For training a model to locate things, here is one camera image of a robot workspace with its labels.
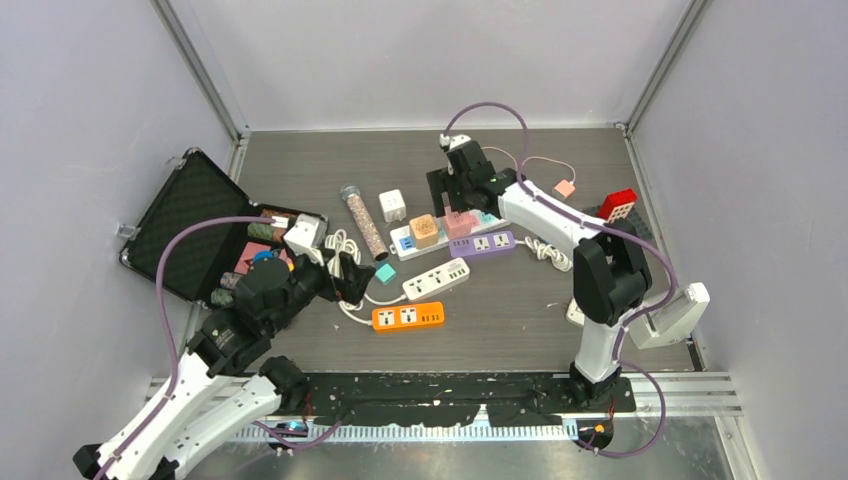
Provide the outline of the pink cube socket adapter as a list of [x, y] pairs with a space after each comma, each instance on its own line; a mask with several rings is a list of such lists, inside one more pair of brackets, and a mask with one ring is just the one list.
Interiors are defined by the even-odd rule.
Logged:
[[456, 212], [450, 207], [445, 208], [442, 227], [449, 240], [469, 236], [476, 225], [476, 217], [471, 212]]

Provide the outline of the tan cube socket adapter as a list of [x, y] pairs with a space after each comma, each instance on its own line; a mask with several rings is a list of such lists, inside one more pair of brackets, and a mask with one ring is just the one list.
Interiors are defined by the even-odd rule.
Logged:
[[423, 250], [435, 245], [440, 235], [439, 222], [432, 214], [424, 214], [409, 221], [410, 236], [416, 249]]

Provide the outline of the white cube socket adapter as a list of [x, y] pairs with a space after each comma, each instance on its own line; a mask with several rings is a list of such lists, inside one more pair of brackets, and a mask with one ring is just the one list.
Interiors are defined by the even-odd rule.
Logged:
[[380, 193], [378, 201], [386, 223], [400, 222], [407, 217], [406, 202], [399, 189]]

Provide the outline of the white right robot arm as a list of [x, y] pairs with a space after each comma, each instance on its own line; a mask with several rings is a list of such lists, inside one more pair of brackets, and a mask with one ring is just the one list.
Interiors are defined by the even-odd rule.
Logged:
[[496, 170], [482, 146], [466, 135], [442, 135], [439, 144], [447, 164], [426, 175], [435, 209], [488, 213], [570, 258], [573, 299], [584, 324], [569, 367], [567, 397], [584, 410], [598, 409], [621, 374], [622, 316], [641, 305], [652, 285], [643, 242], [626, 220], [606, 224], [545, 193], [513, 168]]

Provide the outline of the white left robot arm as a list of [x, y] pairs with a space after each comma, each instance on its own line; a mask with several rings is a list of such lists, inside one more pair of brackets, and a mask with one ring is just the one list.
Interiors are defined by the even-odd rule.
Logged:
[[358, 303], [376, 273], [342, 252], [334, 275], [306, 256], [293, 264], [254, 261], [235, 283], [233, 303], [214, 311], [181, 354], [167, 383], [109, 441], [82, 446], [73, 462], [86, 479], [181, 479], [227, 436], [276, 411], [301, 413], [309, 381], [285, 356], [271, 357], [239, 392], [198, 410], [271, 346], [315, 298]]

